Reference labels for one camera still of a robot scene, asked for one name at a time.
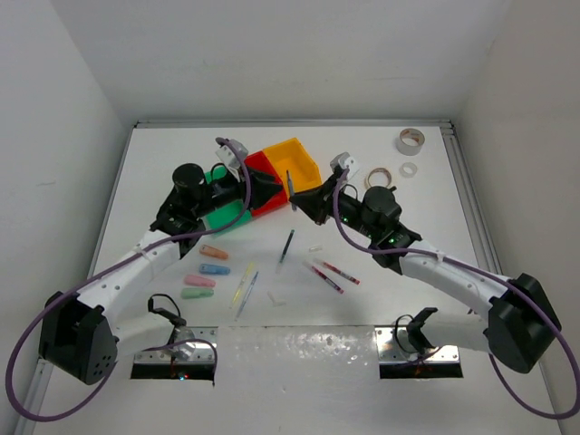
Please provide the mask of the yellow pen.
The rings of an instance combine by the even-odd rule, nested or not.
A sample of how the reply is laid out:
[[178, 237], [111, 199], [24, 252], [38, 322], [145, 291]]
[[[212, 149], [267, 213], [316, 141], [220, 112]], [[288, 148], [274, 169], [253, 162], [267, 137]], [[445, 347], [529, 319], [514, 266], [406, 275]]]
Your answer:
[[240, 279], [240, 281], [239, 281], [239, 283], [237, 285], [236, 291], [235, 291], [235, 293], [234, 293], [234, 295], [232, 297], [232, 300], [231, 300], [230, 305], [229, 305], [229, 309], [233, 309], [234, 306], [236, 305], [237, 300], [239, 299], [239, 297], [241, 295], [241, 292], [242, 292], [242, 290], [244, 288], [244, 285], [246, 284], [246, 281], [247, 281], [250, 273], [252, 272], [254, 266], [255, 266], [255, 263], [254, 262], [250, 262], [247, 265], [246, 271], [242, 275], [242, 277], [241, 277], [241, 279]]

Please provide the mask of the blue pen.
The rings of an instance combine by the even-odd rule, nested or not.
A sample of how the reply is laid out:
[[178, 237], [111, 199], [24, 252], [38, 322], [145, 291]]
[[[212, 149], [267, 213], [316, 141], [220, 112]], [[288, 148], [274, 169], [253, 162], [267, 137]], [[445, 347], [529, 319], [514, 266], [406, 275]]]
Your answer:
[[235, 315], [235, 322], [237, 322], [237, 320], [239, 319], [240, 315], [242, 314], [246, 304], [247, 304], [247, 300], [249, 299], [249, 296], [251, 295], [253, 288], [256, 284], [256, 280], [259, 276], [259, 271], [256, 271], [255, 274], [253, 275], [250, 284], [248, 285], [246, 292], [242, 298], [242, 301], [237, 309], [236, 315]]

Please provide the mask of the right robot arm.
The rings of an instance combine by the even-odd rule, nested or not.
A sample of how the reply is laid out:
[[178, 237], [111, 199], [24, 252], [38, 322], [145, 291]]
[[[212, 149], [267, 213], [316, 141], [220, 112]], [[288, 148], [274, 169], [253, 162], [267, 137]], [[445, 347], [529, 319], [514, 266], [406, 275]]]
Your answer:
[[402, 209], [393, 188], [371, 187], [356, 199], [338, 191], [338, 183], [332, 176], [290, 201], [318, 225], [333, 218], [368, 237], [366, 250], [381, 267], [433, 286], [478, 316], [474, 322], [452, 322], [436, 308], [422, 309], [406, 328], [414, 352], [452, 344], [490, 353], [515, 372], [531, 371], [562, 329], [537, 279], [485, 275], [461, 266], [400, 222]]

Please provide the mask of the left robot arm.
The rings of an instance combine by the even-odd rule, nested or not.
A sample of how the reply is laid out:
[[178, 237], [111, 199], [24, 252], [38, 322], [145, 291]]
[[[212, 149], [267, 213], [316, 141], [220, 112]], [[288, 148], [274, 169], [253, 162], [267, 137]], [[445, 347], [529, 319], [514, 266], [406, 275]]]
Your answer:
[[74, 292], [42, 321], [40, 356], [87, 385], [109, 375], [119, 359], [168, 344], [185, 325], [162, 308], [149, 307], [126, 321], [120, 316], [139, 291], [197, 244], [206, 229], [202, 218], [242, 199], [261, 208], [283, 189], [274, 176], [257, 169], [207, 181], [193, 163], [177, 167], [172, 181], [156, 219], [121, 267]]

